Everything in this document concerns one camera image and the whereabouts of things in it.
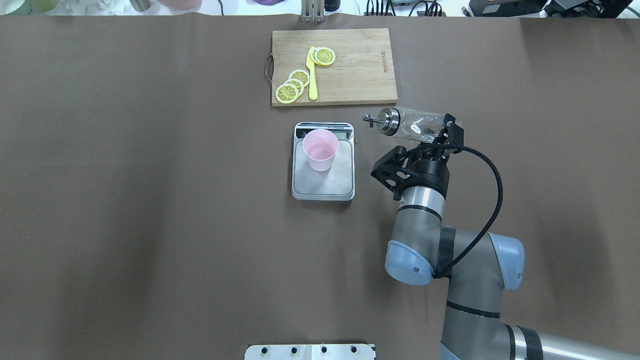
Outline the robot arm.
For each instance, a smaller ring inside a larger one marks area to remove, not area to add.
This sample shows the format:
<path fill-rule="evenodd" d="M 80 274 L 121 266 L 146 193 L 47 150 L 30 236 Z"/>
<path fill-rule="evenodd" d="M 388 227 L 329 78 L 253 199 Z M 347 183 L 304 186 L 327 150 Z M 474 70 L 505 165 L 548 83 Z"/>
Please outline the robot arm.
<path fill-rule="evenodd" d="M 484 153 L 464 145 L 464 130 L 450 114 L 429 112 L 412 123 L 387 107 L 363 121 L 388 137 L 418 144 L 395 146 L 375 162 L 370 175 L 398 202 L 384 267 L 394 280 L 425 286 L 447 279 L 441 360 L 637 360 L 637 354 L 575 341 L 525 326 L 502 323 L 503 293 L 522 283 L 525 249 L 516 238 L 492 234 L 503 203 L 498 168 Z M 497 199 L 479 231 L 442 224 L 450 181 L 448 160 L 466 152 L 485 162 Z"/>

